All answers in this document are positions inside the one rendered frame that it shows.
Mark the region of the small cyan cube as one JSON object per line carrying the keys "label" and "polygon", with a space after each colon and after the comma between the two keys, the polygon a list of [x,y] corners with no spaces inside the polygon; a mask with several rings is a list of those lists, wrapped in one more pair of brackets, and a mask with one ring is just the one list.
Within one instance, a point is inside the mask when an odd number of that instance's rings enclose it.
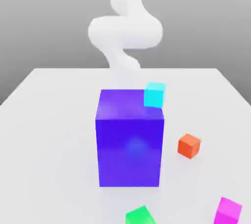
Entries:
{"label": "small cyan cube", "polygon": [[149,82],[144,89],[144,106],[162,108],[165,92],[165,83]]}

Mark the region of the small magenta cube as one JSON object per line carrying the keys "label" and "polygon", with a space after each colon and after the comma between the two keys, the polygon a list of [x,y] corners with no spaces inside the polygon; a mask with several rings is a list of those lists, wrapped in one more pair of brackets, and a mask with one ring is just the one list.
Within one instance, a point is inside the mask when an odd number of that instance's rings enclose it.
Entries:
{"label": "small magenta cube", "polygon": [[221,197],[213,224],[238,224],[242,205]]}

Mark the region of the small orange cube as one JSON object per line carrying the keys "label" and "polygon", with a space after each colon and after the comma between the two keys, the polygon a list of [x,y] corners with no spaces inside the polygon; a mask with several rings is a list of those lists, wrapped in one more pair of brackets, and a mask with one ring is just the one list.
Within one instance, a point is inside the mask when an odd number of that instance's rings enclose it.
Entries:
{"label": "small orange cube", "polygon": [[193,135],[185,134],[178,141],[177,152],[189,159],[196,156],[200,150],[201,140]]}

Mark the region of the large purple box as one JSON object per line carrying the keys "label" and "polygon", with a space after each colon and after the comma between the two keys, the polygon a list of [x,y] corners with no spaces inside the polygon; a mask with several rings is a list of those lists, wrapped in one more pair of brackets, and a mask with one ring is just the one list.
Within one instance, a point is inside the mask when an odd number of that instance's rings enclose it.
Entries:
{"label": "large purple box", "polygon": [[164,115],[143,90],[102,89],[95,118],[101,187],[157,187]]}

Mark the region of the small green cube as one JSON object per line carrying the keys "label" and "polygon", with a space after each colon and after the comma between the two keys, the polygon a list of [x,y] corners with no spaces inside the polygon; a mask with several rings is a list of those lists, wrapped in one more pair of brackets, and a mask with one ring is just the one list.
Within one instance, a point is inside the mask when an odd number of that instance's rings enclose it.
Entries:
{"label": "small green cube", "polygon": [[145,206],[126,213],[125,224],[156,224],[154,218]]}

